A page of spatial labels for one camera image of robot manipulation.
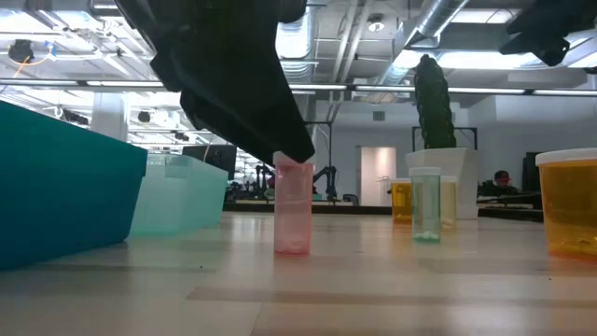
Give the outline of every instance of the pink plastic cup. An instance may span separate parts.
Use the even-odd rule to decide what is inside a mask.
[[[273,250],[304,255],[311,252],[313,166],[296,163],[284,154],[273,156],[276,165]]]

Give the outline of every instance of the teal plastic bin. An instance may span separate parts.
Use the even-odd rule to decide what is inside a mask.
[[[203,161],[149,154],[132,234],[174,235],[217,225],[228,173]]]
[[[0,270],[119,243],[147,152],[0,102]]]

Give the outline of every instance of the orange plastic container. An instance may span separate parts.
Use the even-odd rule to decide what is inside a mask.
[[[276,165],[273,249],[282,254],[309,254],[313,166],[296,163],[282,153],[275,153],[273,162]]]
[[[392,218],[395,224],[412,224],[410,178],[392,180]]]
[[[548,252],[597,260],[597,148],[537,155]]]

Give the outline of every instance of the clear plastic cup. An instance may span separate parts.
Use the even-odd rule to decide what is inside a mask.
[[[444,232],[456,231],[456,204],[458,204],[458,177],[441,177],[441,225]]]
[[[410,168],[412,184],[412,238],[415,241],[441,241],[441,169],[437,167]]]
[[[536,157],[548,252],[597,260],[597,148]]]
[[[410,178],[392,180],[392,218],[395,224],[412,224]]]
[[[276,253],[311,252],[313,166],[275,153],[276,165],[273,249]]]

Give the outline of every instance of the wall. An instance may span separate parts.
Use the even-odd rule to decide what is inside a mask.
[[[328,109],[327,101],[317,102],[317,119],[323,120]],[[458,104],[451,104],[456,115],[457,126],[466,126],[468,111]],[[385,111],[385,121],[373,121],[372,111]],[[395,147],[397,177],[408,177],[409,169],[404,156],[412,151],[412,126],[419,125],[416,107],[411,103],[371,105],[366,103],[344,102],[334,123],[332,132],[332,164],[339,170],[336,189],[338,195],[356,194],[357,192],[357,157],[356,147]],[[328,133],[325,125],[320,125]],[[469,144],[470,139],[457,133],[459,144]],[[418,147],[422,139],[417,139]],[[315,172],[328,165],[326,137],[318,132],[316,141]],[[316,184],[317,191],[326,190],[326,179],[322,177]]]
[[[507,170],[520,188],[527,152],[597,147],[591,98],[489,97],[469,110],[479,127],[479,179]]]
[[[316,165],[320,170],[327,165],[327,149],[322,136],[317,137]],[[411,152],[409,129],[395,131],[375,131],[371,129],[340,129],[334,128],[332,136],[332,164],[338,168],[336,189],[338,195],[356,194],[357,192],[357,156],[356,147],[395,147],[397,176],[407,176],[408,168],[404,162],[404,155]],[[319,193],[326,190],[323,177],[315,186]]]

